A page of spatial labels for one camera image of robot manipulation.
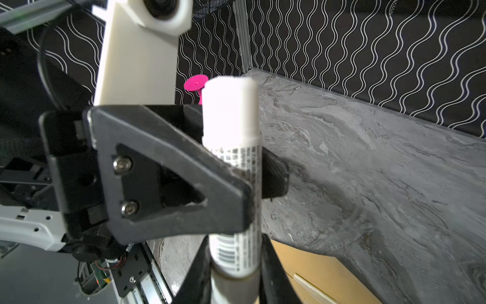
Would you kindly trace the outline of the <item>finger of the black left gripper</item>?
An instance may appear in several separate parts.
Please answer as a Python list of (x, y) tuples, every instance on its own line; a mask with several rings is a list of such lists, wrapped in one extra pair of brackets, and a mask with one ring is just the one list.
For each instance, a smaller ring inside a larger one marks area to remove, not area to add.
[(121, 244), (245, 231), (252, 187), (183, 132), (183, 106), (95, 106), (83, 114), (108, 227)]
[[(201, 105), (184, 105), (182, 130), (198, 144), (202, 144), (203, 111)], [(267, 148), (262, 148), (262, 198), (285, 196), (289, 190), (289, 166)]]

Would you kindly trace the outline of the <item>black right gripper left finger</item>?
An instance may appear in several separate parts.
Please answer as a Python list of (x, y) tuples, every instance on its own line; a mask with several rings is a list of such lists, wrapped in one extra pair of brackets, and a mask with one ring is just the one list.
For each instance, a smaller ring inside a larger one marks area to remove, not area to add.
[(203, 238), (187, 276), (172, 303), (211, 303), (211, 253), (209, 236)]

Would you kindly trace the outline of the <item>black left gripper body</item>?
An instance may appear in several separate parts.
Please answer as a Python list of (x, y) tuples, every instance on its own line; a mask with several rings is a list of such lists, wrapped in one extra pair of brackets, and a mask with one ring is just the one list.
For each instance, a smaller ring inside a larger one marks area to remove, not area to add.
[(58, 210), (64, 251), (81, 262), (117, 260), (125, 253), (107, 227), (105, 198), (87, 124), (80, 111), (48, 111), (39, 119)]

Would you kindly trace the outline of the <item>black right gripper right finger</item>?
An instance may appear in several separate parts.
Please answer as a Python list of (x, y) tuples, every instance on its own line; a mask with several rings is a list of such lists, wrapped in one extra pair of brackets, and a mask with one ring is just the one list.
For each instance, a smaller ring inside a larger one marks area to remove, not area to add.
[(267, 234), (262, 234), (259, 302), (301, 303)]

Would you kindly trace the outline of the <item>brown manila envelope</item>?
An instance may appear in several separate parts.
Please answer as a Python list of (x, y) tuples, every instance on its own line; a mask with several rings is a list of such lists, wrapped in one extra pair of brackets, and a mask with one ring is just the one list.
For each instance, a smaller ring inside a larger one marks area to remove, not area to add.
[(302, 303), (380, 303), (337, 258), (272, 241), (290, 284)]

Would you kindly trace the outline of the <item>white glue stick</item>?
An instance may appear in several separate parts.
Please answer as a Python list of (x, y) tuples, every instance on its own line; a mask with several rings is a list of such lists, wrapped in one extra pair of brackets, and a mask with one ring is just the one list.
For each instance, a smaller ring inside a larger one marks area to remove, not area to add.
[(259, 86), (220, 76), (202, 90), (203, 146), (252, 185), (251, 224), (242, 233), (211, 234), (212, 303), (255, 303), (261, 277), (262, 136)]

